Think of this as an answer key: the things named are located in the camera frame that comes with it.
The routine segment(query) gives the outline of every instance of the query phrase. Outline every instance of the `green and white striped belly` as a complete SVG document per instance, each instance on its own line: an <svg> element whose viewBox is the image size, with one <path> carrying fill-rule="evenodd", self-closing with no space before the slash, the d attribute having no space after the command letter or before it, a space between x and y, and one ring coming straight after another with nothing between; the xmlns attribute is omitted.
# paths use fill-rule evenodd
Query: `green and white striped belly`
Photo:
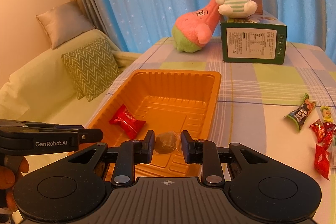
<svg viewBox="0 0 336 224"><path fill-rule="evenodd" d="M239 13L244 11L244 4L249 0L225 0L224 4L231 6L234 13Z"/></svg>

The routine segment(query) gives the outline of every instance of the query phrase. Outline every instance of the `green box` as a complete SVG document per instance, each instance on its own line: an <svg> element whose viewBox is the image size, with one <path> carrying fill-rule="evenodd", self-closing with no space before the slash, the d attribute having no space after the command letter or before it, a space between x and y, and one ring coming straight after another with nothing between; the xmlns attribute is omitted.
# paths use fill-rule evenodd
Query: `green box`
<svg viewBox="0 0 336 224"><path fill-rule="evenodd" d="M225 62L284 63L287 26L266 11L247 18L222 17L220 32Z"/></svg>

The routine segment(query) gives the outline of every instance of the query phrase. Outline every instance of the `green chevron cushion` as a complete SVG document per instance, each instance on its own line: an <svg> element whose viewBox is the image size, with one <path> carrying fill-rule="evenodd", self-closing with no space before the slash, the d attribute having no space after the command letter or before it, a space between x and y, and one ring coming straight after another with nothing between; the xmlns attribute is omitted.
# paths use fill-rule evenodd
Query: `green chevron cushion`
<svg viewBox="0 0 336 224"><path fill-rule="evenodd" d="M104 37L61 58L73 79L77 98L83 94L89 102L109 88L120 74L110 43Z"/></svg>

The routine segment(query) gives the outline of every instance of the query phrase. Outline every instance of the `patrick star plush toy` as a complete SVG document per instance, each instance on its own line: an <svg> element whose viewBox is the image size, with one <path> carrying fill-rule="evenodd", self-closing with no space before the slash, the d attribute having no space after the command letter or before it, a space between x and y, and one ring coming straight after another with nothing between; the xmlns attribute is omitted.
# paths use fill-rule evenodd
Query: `patrick star plush toy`
<svg viewBox="0 0 336 224"><path fill-rule="evenodd" d="M178 51L196 52L209 42L221 18L218 7L216 0L210 0L206 7L176 20L171 33Z"/></svg>

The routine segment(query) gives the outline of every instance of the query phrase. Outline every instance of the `dark red candy wrapper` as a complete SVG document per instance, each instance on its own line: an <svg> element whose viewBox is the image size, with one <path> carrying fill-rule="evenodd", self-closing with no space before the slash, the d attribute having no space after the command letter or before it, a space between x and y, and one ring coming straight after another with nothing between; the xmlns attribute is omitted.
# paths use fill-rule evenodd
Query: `dark red candy wrapper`
<svg viewBox="0 0 336 224"><path fill-rule="evenodd" d="M328 134L328 133L336 134L336 125L334 123L325 122L325 123L323 123L323 126L326 130L326 134Z"/></svg>
<svg viewBox="0 0 336 224"><path fill-rule="evenodd" d="M122 105L113 118L109 120L110 124L118 124L127 134L127 136L133 140L141 128L145 125L146 121L137 120L128 112L125 105Z"/></svg>
<svg viewBox="0 0 336 224"><path fill-rule="evenodd" d="M323 138L326 136L323 123L320 120L317 120L316 122L310 125L310 128L315 132L317 142L320 143L321 141L323 141Z"/></svg>
<svg viewBox="0 0 336 224"><path fill-rule="evenodd" d="M327 180L329 180L329 152L316 144L314 167Z"/></svg>
<svg viewBox="0 0 336 224"><path fill-rule="evenodd" d="M331 133L328 133L323 139L323 149L327 150L332 141L333 135Z"/></svg>

